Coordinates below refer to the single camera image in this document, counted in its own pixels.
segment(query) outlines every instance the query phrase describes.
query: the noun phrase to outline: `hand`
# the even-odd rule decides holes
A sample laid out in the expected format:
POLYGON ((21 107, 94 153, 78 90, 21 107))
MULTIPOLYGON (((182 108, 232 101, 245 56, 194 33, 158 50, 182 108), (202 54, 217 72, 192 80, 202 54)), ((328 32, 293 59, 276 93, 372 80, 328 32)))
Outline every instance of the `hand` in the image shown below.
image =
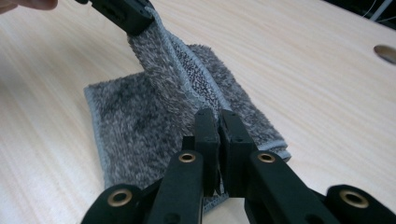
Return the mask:
POLYGON ((58 5, 58 0, 0 0, 0 14, 10 11, 17 6, 50 10, 58 5))

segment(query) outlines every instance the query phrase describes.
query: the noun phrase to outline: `wooden tabletop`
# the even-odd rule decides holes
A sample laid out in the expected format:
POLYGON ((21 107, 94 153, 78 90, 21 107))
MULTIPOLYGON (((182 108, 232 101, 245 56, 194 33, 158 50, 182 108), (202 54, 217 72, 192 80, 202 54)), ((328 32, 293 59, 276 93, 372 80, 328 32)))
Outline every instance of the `wooden tabletop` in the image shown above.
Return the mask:
MULTIPOLYGON (((211 47, 289 143, 311 189, 348 184, 396 211, 396 32, 319 0, 153 0, 187 44, 211 47)), ((0 223, 79 223, 104 190, 83 88, 142 71, 89 6, 0 16, 0 223)), ((248 223, 229 200, 204 223, 248 223)))

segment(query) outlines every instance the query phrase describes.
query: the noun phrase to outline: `fuzzy fabric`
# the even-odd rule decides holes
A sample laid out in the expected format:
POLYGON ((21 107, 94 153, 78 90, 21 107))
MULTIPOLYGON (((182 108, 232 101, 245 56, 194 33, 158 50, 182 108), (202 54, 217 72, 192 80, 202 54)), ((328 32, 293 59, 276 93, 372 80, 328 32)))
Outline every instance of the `fuzzy fabric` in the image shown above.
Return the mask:
MULTIPOLYGON (((210 48, 186 46, 155 22, 129 42, 145 72, 87 87, 105 187, 145 188, 163 177, 183 136, 193 135, 194 114, 210 107, 236 112, 260 150, 290 157, 282 136, 236 83, 210 48)), ((227 198, 204 201, 204 212, 227 198)))

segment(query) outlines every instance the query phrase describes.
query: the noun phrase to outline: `light wooden table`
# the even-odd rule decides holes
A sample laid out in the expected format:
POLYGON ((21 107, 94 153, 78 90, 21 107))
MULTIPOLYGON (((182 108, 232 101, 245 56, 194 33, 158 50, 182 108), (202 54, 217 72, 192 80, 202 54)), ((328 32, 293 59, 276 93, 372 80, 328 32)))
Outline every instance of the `light wooden table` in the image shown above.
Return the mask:
MULTIPOLYGON (((312 189, 349 184, 396 211, 396 32, 319 0, 153 0, 210 46, 289 143, 312 189)), ((123 31, 88 6, 0 16, 0 223, 79 223, 104 190, 83 88, 141 71, 123 31)), ((204 223, 248 223, 230 200, 204 223)))

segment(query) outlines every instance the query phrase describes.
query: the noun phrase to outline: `black plastic bracket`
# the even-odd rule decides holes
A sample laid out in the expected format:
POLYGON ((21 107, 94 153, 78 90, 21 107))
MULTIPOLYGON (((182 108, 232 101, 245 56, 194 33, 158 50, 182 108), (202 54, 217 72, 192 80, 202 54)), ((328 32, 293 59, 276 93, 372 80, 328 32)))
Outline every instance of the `black plastic bracket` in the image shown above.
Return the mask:
POLYGON ((192 150, 175 154, 166 169, 147 223, 201 223, 203 184, 203 156, 192 150))
POLYGON ((251 152, 258 150, 244 123, 233 111, 221 110, 220 170, 226 192, 244 198, 247 190, 246 167, 251 152))
POLYGON ((202 109, 195 114, 194 150, 204 157, 204 196, 212 197, 219 189, 220 139, 212 109, 202 109))
POLYGON ((249 200, 259 197, 275 223, 339 223, 275 153, 256 151, 248 163, 249 200))
MULTIPOLYGON (((88 0, 76 0, 87 4, 88 0)), ((153 7, 148 0, 91 0, 92 7, 118 25, 128 35, 139 35, 154 21, 145 7, 153 7)))
POLYGON ((332 186, 324 203, 341 223, 396 223, 396 216, 384 204, 352 186, 332 186))
POLYGON ((146 223, 162 180, 145 189, 119 184, 102 192, 81 224, 146 223))

